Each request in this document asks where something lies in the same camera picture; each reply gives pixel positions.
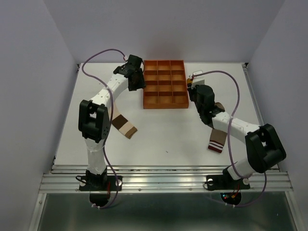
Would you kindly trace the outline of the orange compartment tray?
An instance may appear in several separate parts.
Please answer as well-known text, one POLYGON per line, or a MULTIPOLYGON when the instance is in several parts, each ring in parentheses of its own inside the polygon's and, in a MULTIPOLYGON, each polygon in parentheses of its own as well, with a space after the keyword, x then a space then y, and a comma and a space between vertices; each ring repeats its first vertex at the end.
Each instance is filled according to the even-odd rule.
POLYGON ((144 109, 187 109, 189 106, 183 60, 145 60, 144 109))

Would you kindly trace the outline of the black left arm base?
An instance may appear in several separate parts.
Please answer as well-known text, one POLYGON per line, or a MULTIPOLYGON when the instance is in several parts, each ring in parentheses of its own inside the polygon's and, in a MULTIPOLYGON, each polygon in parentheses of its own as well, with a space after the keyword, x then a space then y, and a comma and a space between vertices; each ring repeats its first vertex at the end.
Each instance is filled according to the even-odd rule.
POLYGON ((122 190, 123 177, 105 175, 102 178, 91 179, 88 176, 77 175, 79 191, 89 192, 91 206, 97 209, 106 209, 115 202, 118 193, 122 190))

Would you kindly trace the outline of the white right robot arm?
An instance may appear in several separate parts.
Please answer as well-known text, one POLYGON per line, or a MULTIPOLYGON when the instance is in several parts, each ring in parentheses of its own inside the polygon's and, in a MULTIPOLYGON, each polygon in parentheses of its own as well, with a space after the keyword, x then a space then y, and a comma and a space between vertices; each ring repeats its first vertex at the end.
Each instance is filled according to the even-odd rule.
POLYGON ((195 103, 201 121, 218 132, 227 134, 243 142, 247 157, 234 162, 224 169, 222 184, 232 188, 240 178, 253 173, 264 173, 286 158, 286 152, 275 128, 270 124, 263 126, 251 124, 234 118, 219 108, 215 102, 213 89, 208 85, 187 85, 190 100, 195 103))

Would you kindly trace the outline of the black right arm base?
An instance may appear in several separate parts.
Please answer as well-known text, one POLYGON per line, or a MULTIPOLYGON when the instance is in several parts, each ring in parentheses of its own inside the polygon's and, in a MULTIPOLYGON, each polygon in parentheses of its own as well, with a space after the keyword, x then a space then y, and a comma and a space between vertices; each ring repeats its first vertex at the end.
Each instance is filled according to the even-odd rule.
POLYGON ((242 199, 241 190, 249 190, 248 180, 225 177, 224 175, 207 175, 203 187, 208 191, 222 191, 220 197, 228 205, 239 205, 242 199))

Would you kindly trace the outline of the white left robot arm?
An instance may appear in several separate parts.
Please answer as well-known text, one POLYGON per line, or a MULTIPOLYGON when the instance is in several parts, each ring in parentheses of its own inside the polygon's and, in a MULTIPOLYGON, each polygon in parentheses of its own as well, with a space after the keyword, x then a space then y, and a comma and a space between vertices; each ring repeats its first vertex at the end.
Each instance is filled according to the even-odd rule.
POLYGON ((117 109, 115 100, 125 90, 136 91, 145 88, 142 58, 130 55, 118 66, 108 82, 101 81, 102 89, 91 99, 82 100, 79 105, 78 130, 85 139, 88 152, 87 174, 92 176, 91 185, 101 190, 107 185, 104 146, 110 127, 130 139, 137 128, 117 109))

